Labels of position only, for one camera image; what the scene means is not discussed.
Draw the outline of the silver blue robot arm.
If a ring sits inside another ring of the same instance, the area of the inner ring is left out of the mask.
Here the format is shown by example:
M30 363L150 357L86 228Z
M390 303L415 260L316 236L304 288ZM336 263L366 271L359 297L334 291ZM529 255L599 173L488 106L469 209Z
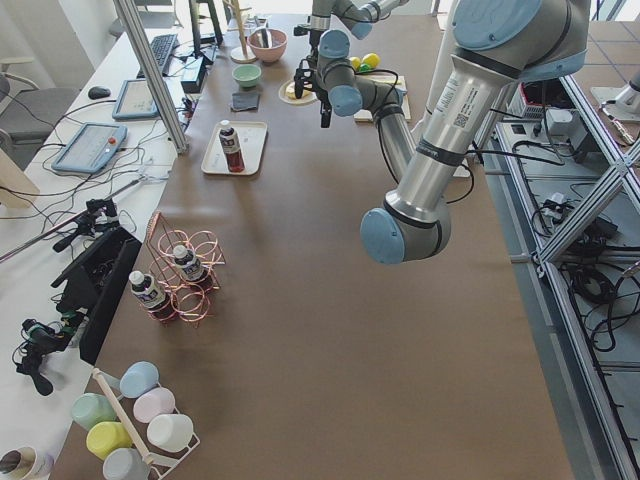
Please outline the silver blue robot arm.
M373 117L397 185L364 215L360 236L382 264L426 259L445 248L451 224L444 191L498 94L518 82L577 72L590 18L586 1L455 2L423 124L411 133L400 91L358 74L349 59L351 39L366 37L393 8L391 1L314 2L311 51L294 77L316 93L324 119L362 110Z
M295 26L293 35L309 37L309 58L316 59L320 37L330 29L333 16L340 20L353 36L363 39L371 32L373 24L384 20L395 8L407 3L408 0L378 0L367 1L358 7L349 0L313 0L307 22Z

